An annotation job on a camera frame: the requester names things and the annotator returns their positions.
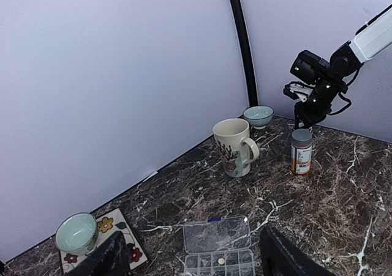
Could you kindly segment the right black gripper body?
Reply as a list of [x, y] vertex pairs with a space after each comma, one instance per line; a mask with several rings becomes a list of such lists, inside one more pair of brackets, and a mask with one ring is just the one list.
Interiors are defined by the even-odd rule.
[[297, 102], [294, 106], [295, 128], [310, 128], [322, 122], [331, 113], [331, 104], [321, 104], [321, 111], [311, 111], [311, 106], [306, 102]]

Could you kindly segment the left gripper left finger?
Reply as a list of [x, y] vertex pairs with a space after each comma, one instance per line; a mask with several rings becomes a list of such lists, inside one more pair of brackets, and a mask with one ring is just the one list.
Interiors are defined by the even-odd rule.
[[66, 275], [132, 275], [124, 235], [115, 231]]

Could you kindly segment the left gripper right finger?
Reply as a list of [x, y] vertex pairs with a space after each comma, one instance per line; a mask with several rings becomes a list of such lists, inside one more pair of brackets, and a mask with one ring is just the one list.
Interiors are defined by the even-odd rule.
[[275, 227], [265, 226], [260, 232], [260, 256], [263, 275], [334, 275], [311, 260]]

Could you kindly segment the orange pill bottle grey cap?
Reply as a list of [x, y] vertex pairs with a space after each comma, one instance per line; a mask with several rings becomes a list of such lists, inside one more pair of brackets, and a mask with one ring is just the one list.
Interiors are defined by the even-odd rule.
[[311, 168], [312, 133], [308, 129], [296, 129], [291, 135], [291, 171], [306, 174]]

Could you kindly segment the clear plastic pill organizer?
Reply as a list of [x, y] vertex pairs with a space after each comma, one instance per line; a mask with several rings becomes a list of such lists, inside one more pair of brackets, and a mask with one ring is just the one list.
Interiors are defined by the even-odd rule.
[[[255, 275], [248, 218], [237, 215], [183, 226], [184, 275]], [[220, 265], [218, 259], [225, 263]]]

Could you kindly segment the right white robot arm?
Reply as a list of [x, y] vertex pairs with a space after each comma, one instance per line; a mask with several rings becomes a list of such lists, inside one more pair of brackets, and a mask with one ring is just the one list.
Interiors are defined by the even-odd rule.
[[327, 61], [303, 50], [290, 73], [298, 81], [286, 84], [284, 95], [299, 100], [294, 106], [295, 128], [308, 129], [327, 116], [342, 113], [352, 104], [344, 95], [365, 62], [391, 45], [391, 6], [380, 12]]

